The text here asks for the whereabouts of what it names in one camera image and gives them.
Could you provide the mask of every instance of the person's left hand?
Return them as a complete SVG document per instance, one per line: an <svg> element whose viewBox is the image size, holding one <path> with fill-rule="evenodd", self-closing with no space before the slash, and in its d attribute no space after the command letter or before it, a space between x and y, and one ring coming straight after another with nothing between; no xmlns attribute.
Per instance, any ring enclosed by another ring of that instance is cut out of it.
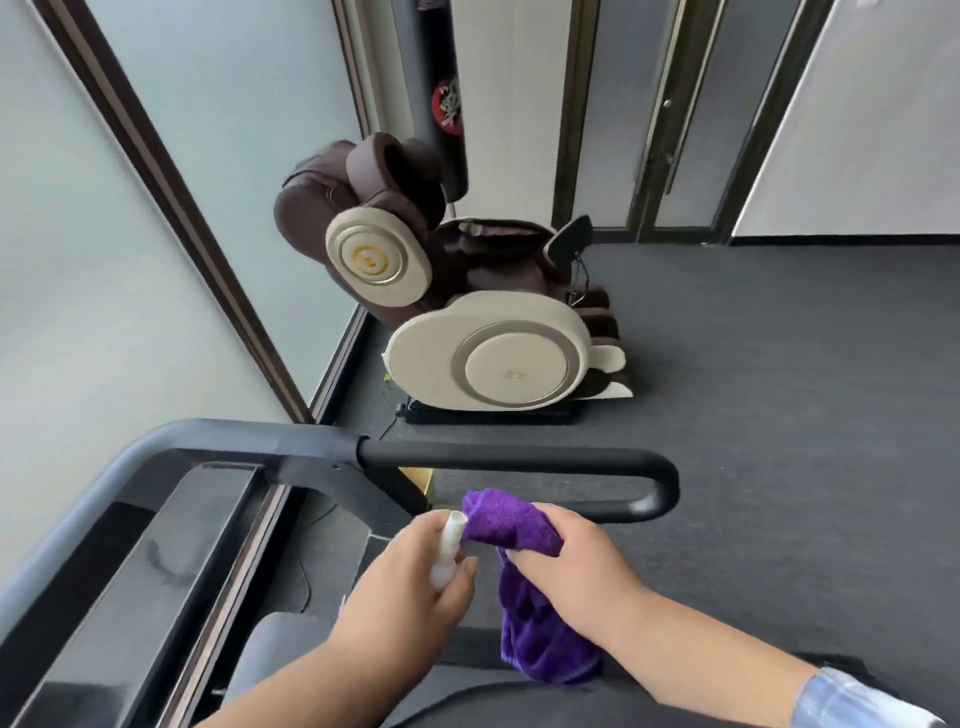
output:
<svg viewBox="0 0 960 728"><path fill-rule="evenodd" d="M327 645L371 683L401 695L440 657L473 600L476 557L457 556L457 571L438 593L430 583L440 533L450 511L417 516L387 545L341 609Z"/></svg>

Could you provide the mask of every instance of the purple towel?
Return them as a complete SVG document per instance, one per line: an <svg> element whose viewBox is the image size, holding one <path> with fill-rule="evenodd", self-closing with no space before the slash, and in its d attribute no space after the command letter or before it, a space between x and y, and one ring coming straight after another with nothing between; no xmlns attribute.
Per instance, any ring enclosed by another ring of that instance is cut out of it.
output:
<svg viewBox="0 0 960 728"><path fill-rule="evenodd" d="M597 676L600 650L574 632L546 596L507 558L506 548L559 556L564 545L550 521L530 503L489 488L464 496L464 538L498 546L503 563L500 654L524 675L542 683L572 685Z"/></svg>

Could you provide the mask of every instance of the light blue sleeve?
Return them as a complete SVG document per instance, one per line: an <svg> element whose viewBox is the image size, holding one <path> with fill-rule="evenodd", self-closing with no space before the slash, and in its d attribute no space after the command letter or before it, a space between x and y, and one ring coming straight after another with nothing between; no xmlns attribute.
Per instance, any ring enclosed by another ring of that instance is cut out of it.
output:
<svg viewBox="0 0 960 728"><path fill-rule="evenodd" d="M800 693L790 728L930 728L933 713L868 688L845 672L825 667Z"/></svg>

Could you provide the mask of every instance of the white spray bottle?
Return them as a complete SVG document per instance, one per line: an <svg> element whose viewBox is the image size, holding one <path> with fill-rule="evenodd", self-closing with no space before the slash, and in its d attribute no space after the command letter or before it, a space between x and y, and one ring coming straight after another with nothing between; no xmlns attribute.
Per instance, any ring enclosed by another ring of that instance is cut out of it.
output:
<svg viewBox="0 0 960 728"><path fill-rule="evenodd" d="M437 561L430 569L430 583L438 592L444 590L457 570L454 559L457 556L457 551L460 550L460 539L463 537L466 527L467 514L465 513L453 511L446 519L444 530L440 534L440 549L437 552Z"/></svg>

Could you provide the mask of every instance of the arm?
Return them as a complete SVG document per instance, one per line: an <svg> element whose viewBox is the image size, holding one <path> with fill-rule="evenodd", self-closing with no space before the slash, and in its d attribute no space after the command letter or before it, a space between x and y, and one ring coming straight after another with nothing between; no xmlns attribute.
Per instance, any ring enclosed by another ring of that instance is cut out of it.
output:
<svg viewBox="0 0 960 728"><path fill-rule="evenodd" d="M538 507L564 539L560 556L521 551L511 559L567 624L660 703L788 728L815 667L651 592L602 529L563 508Z"/></svg>
<svg viewBox="0 0 960 728"><path fill-rule="evenodd" d="M449 511L420 516L364 572L330 638L200 728L373 728L440 656L473 598L476 559L430 585Z"/></svg>

